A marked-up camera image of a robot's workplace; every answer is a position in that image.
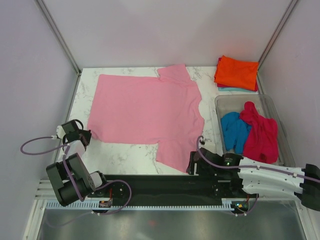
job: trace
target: black linear rail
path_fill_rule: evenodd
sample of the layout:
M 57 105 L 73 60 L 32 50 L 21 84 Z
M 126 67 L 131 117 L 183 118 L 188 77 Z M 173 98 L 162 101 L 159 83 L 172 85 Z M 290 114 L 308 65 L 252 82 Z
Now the black linear rail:
M 128 206 L 221 206 L 221 198 L 246 198 L 245 193 L 235 196 L 229 182 L 219 182 L 212 176 L 189 175 L 104 175 L 107 181 L 121 179 L 132 189 Z M 123 183 L 110 186 L 114 206 L 122 206 L 129 197 Z M 96 191 L 89 197 L 109 197 L 110 188 Z

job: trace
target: wire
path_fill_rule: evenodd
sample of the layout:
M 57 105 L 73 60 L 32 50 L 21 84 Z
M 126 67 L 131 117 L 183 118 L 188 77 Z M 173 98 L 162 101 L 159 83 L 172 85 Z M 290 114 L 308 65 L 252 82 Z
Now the wire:
M 196 140 L 196 150 L 200 154 L 200 156 L 203 158 L 203 160 L 205 160 L 209 165 L 214 166 L 214 167 L 219 168 L 219 169 L 256 169 L 257 168 L 256 165 L 220 166 L 220 165 L 214 164 L 213 162 L 209 161 L 203 155 L 203 153 L 200 151 L 199 142 L 201 141 L 201 139 L 204 139 L 204 136 L 198 136 L 198 138 Z M 313 178 L 313 177 L 304 176 L 304 175 L 301 175 L 301 174 L 296 174 L 296 173 L 292 173 L 292 172 L 285 171 L 285 170 L 274 169 L 272 167 L 267 167 L 267 166 L 260 166 L 259 168 L 260 169 L 264 169 L 264 170 L 268 170 L 268 171 L 277 172 L 277 173 L 288 174 L 288 175 L 293 176 L 293 177 L 298 177 L 298 178 L 310 180 L 310 181 L 313 181 L 313 182 L 316 182 L 316 183 L 320 184 L 320 179 L 316 179 L 316 178 Z
M 65 222 L 65 223 L 59 224 L 59 225 L 53 225 L 53 224 L 51 224 L 51 223 L 48 221 L 47 217 L 46 217 L 46 218 L 45 218 L 45 223 L 46 223 L 50 228 L 59 229 L 59 228 L 62 228 L 62 227 L 66 226 L 66 225 L 68 225 L 68 224 L 70 224 L 70 223 L 73 223 L 74 221 L 78 220 L 79 218 L 82 218 L 82 217 L 84 217 L 84 216 L 86 216 L 86 215 L 89 215 L 89 214 L 92 214 L 92 212 L 91 212 L 91 211 L 87 211 L 87 212 L 82 213 L 82 214 L 80 214 L 79 216 L 76 216 L 75 218 L 73 218 L 73 219 L 71 219 L 71 220 L 69 220 L 69 221 L 67 221 L 67 222 Z
M 79 123 L 81 125 L 82 130 L 84 129 L 84 124 L 80 120 L 74 119 L 74 121 L 76 121 L 77 123 Z
M 250 209 L 250 202 L 249 201 L 247 201 L 245 204 L 248 204 L 248 210 Z M 244 210 L 241 210 L 240 209 L 240 207 L 237 207 L 237 209 L 239 210 L 239 211 L 241 211 L 241 212 L 243 212 L 243 213 L 246 213 L 247 211 L 244 211 Z
M 64 136 L 62 137 L 62 143 L 63 143 L 63 144 L 67 144 L 66 140 L 67 140 L 67 135 L 64 135 Z
M 106 202 L 107 204 L 111 204 L 110 207 L 112 207 L 112 188 L 110 188 L 109 191 L 109 200 Z M 92 210 L 94 213 L 106 213 L 108 212 L 110 209 L 108 210 Z
M 128 187 L 128 189 L 129 189 L 129 198 L 128 198 L 128 200 L 126 201 L 126 203 L 125 203 L 122 207 L 120 207 L 120 208 L 118 208 L 118 209 L 116 209 L 116 210 L 114 210 L 114 211 L 108 211 L 108 212 L 100 213 L 100 215 L 111 215 L 111 214 L 115 214 L 115 213 L 119 212 L 120 210 L 124 209 L 124 208 L 129 204 L 129 202 L 130 202 L 130 200 L 131 200 L 131 197 L 132 197 L 132 189 L 131 189 L 130 185 L 129 185 L 126 181 L 123 181 L 123 180 L 120 180 L 120 179 L 110 181 L 110 182 L 106 183 L 106 184 L 103 185 L 103 186 L 97 187 L 96 190 L 101 190 L 101 189 L 109 186 L 110 184 L 113 184 L 113 183 L 116 183 L 116 182 L 123 183 L 123 184 L 125 184 L 125 185 Z
M 125 208 L 125 207 L 128 205 L 128 203 L 130 202 L 131 197 L 132 197 L 132 189 L 131 189 L 130 185 L 129 185 L 126 181 L 123 181 L 123 180 L 120 180 L 120 179 L 113 180 L 113 181 L 110 181 L 110 182 L 106 183 L 106 184 L 103 185 L 103 186 L 100 186 L 100 187 L 96 188 L 96 190 L 101 190 L 101 189 L 109 186 L 110 184 L 114 184 L 114 183 L 117 183 L 117 182 L 120 182 L 120 183 L 125 184 L 125 185 L 128 187 L 128 189 L 129 189 L 129 198 L 128 198 L 128 200 L 126 201 L 126 203 L 125 203 L 122 207 L 120 207 L 120 208 L 118 208 L 118 209 L 116 209 L 116 210 L 114 210 L 114 211 L 100 212 L 100 213 L 94 212 L 93 210 L 92 210 L 92 211 L 87 211 L 87 212 L 82 213 L 82 214 L 80 214 L 79 216 L 77 216 L 77 217 L 75 217 L 75 218 L 73 218 L 73 219 L 71 219 L 71 220 L 69 220 L 69 221 L 67 221 L 67 222 L 65 222 L 65 223 L 59 224 L 59 225 L 53 225 L 53 224 L 51 224 L 51 223 L 48 221 L 47 217 L 46 217 L 46 218 L 45 218 L 45 223 L 46 223 L 50 228 L 59 229 L 59 228 L 62 228 L 62 227 L 66 226 L 66 225 L 68 225 L 68 224 L 70 224 L 70 223 L 73 223 L 74 221 L 78 220 L 79 218 L 82 218 L 82 217 L 84 217 L 84 216 L 86 216 L 86 215 L 89 215 L 89 214 L 92 214 L 92 213 L 95 213 L 96 215 L 99 216 L 99 215 L 111 215 L 111 214 L 115 214 L 115 213 L 119 212 L 120 210 L 122 210 L 123 208 Z
M 68 177 L 69 177 L 69 179 L 70 179 L 70 181 L 71 181 L 71 183 L 73 185 L 73 188 L 74 188 L 74 190 L 76 192 L 76 195 L 78 196 L 79 200 L 81 202 L 83 202 L 85 199 L 81 196 L 81 193 L 80 193 L 80 190 L 79 190 L 79 188 L 78 188 L 78 186 L 76 184 L 76 181 L 75 181 L 74 177 L 72 176 L 72 173 L 69 170 L 68 165 L 67 165 L 66 157 L 67 157 L 67 153 L 68 153 L 69 149 L 70 149 L 70 145 L 66 144 L 66 148 L 65 148 L 64 154 L 62 155 L 62 163 L 63 163 L 65 171 L 68 174 Z
M 245 203 L 244 203 L 244 204 L 249 203 L 249 200 L 250 200 L 250 195 L 248 194 L 248 195 L 246 196 L 246 201 L 245 201 Z
M 65 147 L 66 145 L 60 145 L 60 146 L 57 146 L 57 147 L 54 147 L 52 149 L 49 149 L 47 151 L 41 151 L 41 152 L 27 152 L 24 150 L 24 146 L 27 145 L 28 143 L 31 143 L 33 141 L 36 141 L 36 140 L 40 140 L 40 139 L 54 139 L 54 136 L 42 136 L 42 137 L 37 137 L 37 138 L 34 138 L 34 139 L 31 139 L 29 141 L 26 141 L 24 144 L 21 145 L 20 147 L 20 151 L 21 153 L 25 154 L 25 155 L 31 155 L 31 156 L 35 156 L 35 155 L 42 155 L 42 154 L 47 154 L 47 153 L 50 153 L 50 152 L 53 152 L 57 149 L 60 149 L 60 148 L 63 148 Z
M 253 203 L 252 207 L 251 207 L 248 211 L 246 211 L 246 212 L 244 212 L 244 213 L 237 213 L 235 216 L 236 216 L 236 217 L 237 217 L 237 216 L 246 216 L 246 215 L 248 215 L 249 213 L 251 213 L 251 212 L 253 211 L 253 209 L 254 209 L 254 208 L 256 207 L 256 205 L 257 205 L 258 198 L 259 198 L 259 194 L 257 194 L 257 195 L 255 196 L 254 203 Z

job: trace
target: orange folded shirt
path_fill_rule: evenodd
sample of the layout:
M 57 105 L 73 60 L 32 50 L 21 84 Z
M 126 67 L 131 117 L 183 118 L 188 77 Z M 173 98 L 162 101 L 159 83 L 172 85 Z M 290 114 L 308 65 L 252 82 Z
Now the orange folded shirt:
M 238 61 L 223 55 L 216 68 L 214 82 L 254 91 L 258 65 L 258 62 Z

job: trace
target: folded clothing stack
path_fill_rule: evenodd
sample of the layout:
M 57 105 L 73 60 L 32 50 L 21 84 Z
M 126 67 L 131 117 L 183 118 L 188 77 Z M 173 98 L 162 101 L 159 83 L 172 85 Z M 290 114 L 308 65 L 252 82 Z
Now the folded clothing stack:
M 255 104 L 247 101 L 239 114 L 229 112 L 221 118 L 225 148 L 266 164 L 277 161 L 278 125 L 272 118 L 259 115 Z
M 238 61 L 222 56 L 218 60 L 214 74 L 214 82 L 219 91 L 258 91 L 258 62 Z

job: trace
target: clear plastic bin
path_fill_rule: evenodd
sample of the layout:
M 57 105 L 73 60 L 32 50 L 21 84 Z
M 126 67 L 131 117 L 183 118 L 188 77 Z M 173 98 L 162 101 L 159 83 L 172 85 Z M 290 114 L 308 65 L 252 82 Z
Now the clear plastic bin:
M 230 112 L 240 113 L 242 110 L 244 110 L 244 105 L 248 101 L 254 103 L 256 110 L 261 116 L 269 119 L 272 118 L 277 122 L 277 142 L 279 150 L 277 164 L 280 166 L 295 167 L 295 161 L 292 156 L 282 123 L 277 114 L 274 102 L 272 101 L 271 97 L 265 94 L 220 95 L 215 98 L 215 110 L 218 117 L 223 153 L 232 151 L 226 150 L 224 135 L 221 127 L 221 118 Z

